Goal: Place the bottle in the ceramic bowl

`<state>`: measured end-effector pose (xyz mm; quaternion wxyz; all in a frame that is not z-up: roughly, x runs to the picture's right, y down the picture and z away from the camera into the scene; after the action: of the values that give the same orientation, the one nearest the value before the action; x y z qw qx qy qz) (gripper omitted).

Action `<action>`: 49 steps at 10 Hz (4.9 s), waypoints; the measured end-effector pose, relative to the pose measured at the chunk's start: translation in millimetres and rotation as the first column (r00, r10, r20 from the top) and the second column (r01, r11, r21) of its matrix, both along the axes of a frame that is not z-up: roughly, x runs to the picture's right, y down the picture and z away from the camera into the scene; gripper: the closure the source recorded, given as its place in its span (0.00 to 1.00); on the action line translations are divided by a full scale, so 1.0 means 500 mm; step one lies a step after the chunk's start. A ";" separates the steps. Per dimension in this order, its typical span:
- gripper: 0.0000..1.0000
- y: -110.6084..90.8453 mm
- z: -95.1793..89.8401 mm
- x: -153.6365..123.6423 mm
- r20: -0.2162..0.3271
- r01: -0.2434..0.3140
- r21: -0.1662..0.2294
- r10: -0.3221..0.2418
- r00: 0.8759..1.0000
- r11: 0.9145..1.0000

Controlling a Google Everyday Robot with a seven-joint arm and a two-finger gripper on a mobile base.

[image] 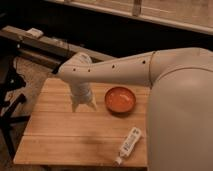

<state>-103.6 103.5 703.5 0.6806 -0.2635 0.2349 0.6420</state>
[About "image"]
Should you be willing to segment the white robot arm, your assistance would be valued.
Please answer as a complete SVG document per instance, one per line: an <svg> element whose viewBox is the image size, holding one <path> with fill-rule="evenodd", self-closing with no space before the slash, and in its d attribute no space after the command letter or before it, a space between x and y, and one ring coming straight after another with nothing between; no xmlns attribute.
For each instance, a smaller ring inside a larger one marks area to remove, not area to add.
<svg viewBox="0 0 213 171"><path fill-rule="evenodd" d="M149 171L213 171L213 51L179 48L94 63L77 53L58 69L75 103L89 84L151 88L147 106Z"/></svg>

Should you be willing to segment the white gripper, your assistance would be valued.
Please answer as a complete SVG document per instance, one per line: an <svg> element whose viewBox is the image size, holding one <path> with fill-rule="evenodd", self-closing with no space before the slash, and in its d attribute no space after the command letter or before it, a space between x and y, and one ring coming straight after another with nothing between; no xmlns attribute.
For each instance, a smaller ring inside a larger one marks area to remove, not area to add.
<svg viewBox="0 0 213 171"><path fill-rule="evenodd" d="M76 112L79 104L87 103L93 110L97 110L96 100L92 99L92 90L89 83L70 84L72 112Z"/></svg>

